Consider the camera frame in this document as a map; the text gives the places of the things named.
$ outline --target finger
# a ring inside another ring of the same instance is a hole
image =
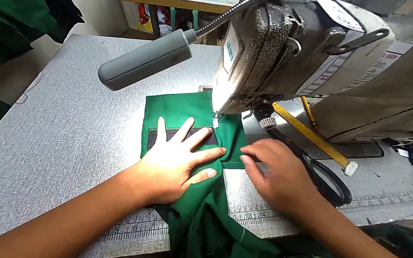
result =
[[[191,135],[189,138],[187,138],[183,144],[185,144],[189,150],[192,150],[195,146],[197,146],[199,143],[201,143],[206,137],[208,137],[213,130],[211,128],[202,128],[198,130],[195,134]]]
[[[165,120],[163,117],[159,117],[157,121],[157,138],[156,143],[167,142],[167,132],[165,131]]]
[[[194,176],[192,176],[191,178],[189,178],[189,180],[187,180],[182,186],[181,189],[183,189],[184,191],[186,191],[186,189],[189,187],[189,185],[191,184],[195,184],[198,182],[202,182],[203,180],[212,178],[214,176],[217,175],[216,170],[214,170],[213,168],[206,168],[202,171],[200,171],[199,173],[195,174]]]
[[[245,146],[240,149],[244,154],[255,155],[262,162],[268,162],[278,158],[277,154],[265,145],[258,144],[257,142],[252,145]]]
[[[248,176],[253,182],[256,190],[260,191],[263,187],[265,187],[265,179],[264,175],[262,174],[261,170],[257,167],[256,162],[248,155],[241,155],[240,159],[245,164],[245,170]]]
[[[178,132],[173,135],[173,138],[169,140],[170,142],[182,142],[189,132],[190,128],[194,124],[194,118],[188,118],[186,122],[184,122],[183,126],[178,130]]]
[[[210,161],[217,157],[220,157],[226,153],[226,149],[222,147],[216,147],[213,149],[208,150],[201,150],[198,152],[192,153],[192,160],[191,165],[193,167],[197,166],[198,164]]]
[[[255,144],[260,144],[269,147],[270,149],[274,150],[274,152],[278,153],[279,151],[289,151],[288,146],[282,143],[279,140],[274,139],[262,139],[255,142]]]

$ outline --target hand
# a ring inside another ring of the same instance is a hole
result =
[[[226,153],[226,149],[222,147],[191,152],[212,133],[212,129],[202,128],[184,140],[193,124],[193,118],[187,119],[173,138],[167,141],[165,120],[160,117],[156,143],[138,163],[128,168],[131,170],[129,183],[138,188],[137,192],[143,193],[145,205],[173,203],[190,184],[216,176],[214,169],[207,168],[189,178],[189,173],[195,166]]]
[[[268,172],[262,174],[251,157],[240,156],[256,190],[273,208],[291,214],[300,204],[319,196],[304,165],[284,143],[263,139],[241,151],[257,156],[267,166]]]

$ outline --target fingernail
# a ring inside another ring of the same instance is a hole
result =
[[[216,170],[214,170],[213,168],[207,168],[206,173],[208,174],[208,178],[212,178],[217,175]]]
[[[241,155],[240,159],[243,161],[243,163],[248,162],[248,159],[246,158],[246,155]]]

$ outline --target dark fabric strip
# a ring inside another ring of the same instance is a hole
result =
[[[187,133],[187,136],[186,136],[185,139],[189,138],[191,135],[193,135],[194,133],[196,133],[200,129],[201,128],[191,128],[189,130],[189,132]],[[178,130],[179,129],[176,129],[176,130],[168,129],[167,130],[167,140],[170,140],[171,138],[173,138],[173,136],[175,135],[176,132],[178,132]],[[149,130],[148,144],[147,144],[148,149],[151,149],[152,146],[154,146],[154,144],[156,143],[156,139],[157,139],[157,131],[156,130]],[[203,142],[199,144],[199,146],[210,145],[210,144],[218,145],[216,135],[214,134],[214,130],[213,130],[212,134],[210,134],[209,137],[204,139]]]

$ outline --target left hand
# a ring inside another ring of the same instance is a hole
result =
[[[189,178],[195,166],[226,153],[222,147],[191,152],[212,133],[212,129],[202,128],[184,140],[193,124],[194,118],[187,119],[173,138],[167,141],[165,120],[160,117],[156,143],[138,163],[126,169],[131,178],[129,184],[137,188],[135,191],[142,193],[145,205],[173,203],[190,184],[216,176],[214,169],[207,168]]]

